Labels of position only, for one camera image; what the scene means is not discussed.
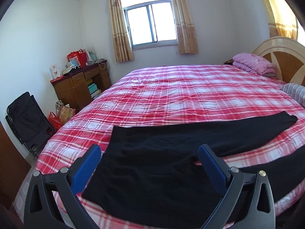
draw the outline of beige curtain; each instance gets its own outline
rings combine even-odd
[[[263,0],[270,37],[283,36],[297,40],[297,19],[285,0]]]
[[[135,58],[128,37],[122,2],[121,0],[109,0],[108,6],[116,61],[125,62],[134,60]]]
[[[198,53],[197,38],[187,0],[173,0],[179,53]]]

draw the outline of blue gripper pad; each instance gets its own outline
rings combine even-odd
[[[89,149],[90,153],[87,156],[87,153],[83,156],[85,157],[85,160],[83,160],[72,177],[71,190],[74,195],[83,192],[89,178],[102,158],[101,148],[98,145],[92,146],[92,148],[93,149]]]
[[[217,193],[224,196],[228,190],[227,177],[217,163],[216,155],[211,156],[205,145],[199,147],[198,158]]]

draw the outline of stack of books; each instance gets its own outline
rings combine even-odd
[[[91,97],[93,98],[93,100],[95,100],[102,93],[102,91],[97,88],[97,85],[92,81],[92,79],[89,79],[87,81],[87,84]]]

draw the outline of wall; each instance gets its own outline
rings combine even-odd
[[[252,53],[269,38],[267,13],[262,0],[228,0],[238,52]]]
[[[108,0],[81,0],[80,17],[84,46],[111,65],[111,80],[135,69],[160,65],[222,64],[237,53],[228,0],[188,0],[193,16],[199,54],[178,54],[178,46],[135,50],[135,60],[116,63]]]
[[[66,55],[79,48],[83,43],[76,1],[15,0],[0,22],[0,120],[23,157],[29,152],[5,120],[7,106],[28,91],[46,115],[55,111],[58,99],[49,67],[64,67]]]

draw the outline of plaid bedsheet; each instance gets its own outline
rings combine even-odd
[[[85,107],[47,143],[36,168],[55,173],[81,157],[92,144],[105,151],[114,125],[160,126],[202,121],[230,121],[285,110],[298,122],[267,145],[226,157],[229,166],[263,164],[305,145],[305,108],[279,89],[282,82],[230,65],[167,66],[133,71]],[[305,180],[275,204],[276,214],[304,193]],[[102,229],[144,229],[107,214],[78,196]],[[55,200],[65,212],[59,195]]]

